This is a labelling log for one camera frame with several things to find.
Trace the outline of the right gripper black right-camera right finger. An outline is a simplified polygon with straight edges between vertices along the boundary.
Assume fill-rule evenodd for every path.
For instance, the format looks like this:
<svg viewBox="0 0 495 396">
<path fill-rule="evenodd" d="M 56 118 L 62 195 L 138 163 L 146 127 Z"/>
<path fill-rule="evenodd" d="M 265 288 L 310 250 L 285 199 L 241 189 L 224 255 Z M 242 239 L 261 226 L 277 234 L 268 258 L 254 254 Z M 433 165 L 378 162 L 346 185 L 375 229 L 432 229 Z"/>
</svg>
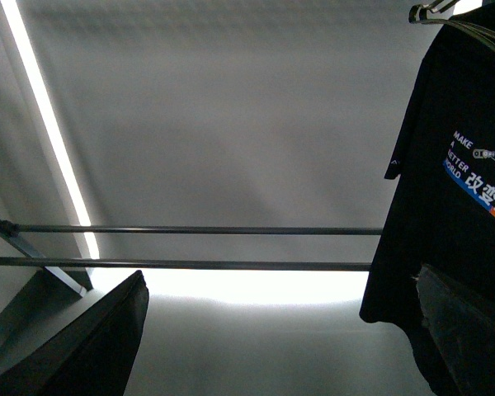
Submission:
<svg viewBox="0 0 495 396">
<path fill-rule="evenodd" d="M 495 303 L 436 268 L 417 276 L 424 323 L 463 395 L 495 395 Z"/>
</svg>

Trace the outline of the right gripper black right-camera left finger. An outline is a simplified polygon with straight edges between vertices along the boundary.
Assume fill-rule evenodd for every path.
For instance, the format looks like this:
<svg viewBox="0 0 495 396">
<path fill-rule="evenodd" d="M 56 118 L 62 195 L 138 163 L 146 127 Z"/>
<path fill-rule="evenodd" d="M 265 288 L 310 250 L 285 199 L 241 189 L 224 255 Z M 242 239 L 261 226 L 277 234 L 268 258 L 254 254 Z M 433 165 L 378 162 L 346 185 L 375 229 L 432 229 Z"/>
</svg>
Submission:
<svg viewBox="0 0 495 396">
<path fill-rule="evenodd" d="M 0 395 L 122 395 L 149 290 L 136 271 L 28 357 L 0 374 Z"/>
</svg>

